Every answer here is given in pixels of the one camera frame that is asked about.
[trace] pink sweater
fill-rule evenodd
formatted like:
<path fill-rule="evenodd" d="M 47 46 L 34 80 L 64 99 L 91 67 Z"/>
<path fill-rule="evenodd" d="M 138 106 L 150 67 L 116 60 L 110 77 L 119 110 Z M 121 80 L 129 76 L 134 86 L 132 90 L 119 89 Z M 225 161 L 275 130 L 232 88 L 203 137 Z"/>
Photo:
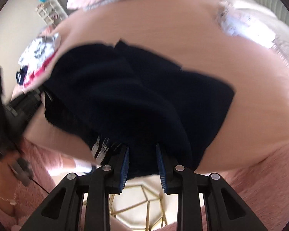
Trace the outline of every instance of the pink sweater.
<path fill-rule="evenodd" d="M 28 143 L 23 151 L 32 165 L 36 181 L 51 191 L 55 184 L 47 170 L 62 167 L 60 154 L 40 149 L 31 143 Z M 279 149 L 258 165 L 229 171 L 222 176 L 269 231 L 281 231 L 284 228 L 289 221 L 289 146 Z M 33 183 L 29 187 L 19 184 L 16 216 L 10 217 L 0 210 L 1 223 L 7 230 L 19 230 L 45 197 L 46 193 Z M 160 231 L 175 229 L 176 223 L 173 223 Z"/>

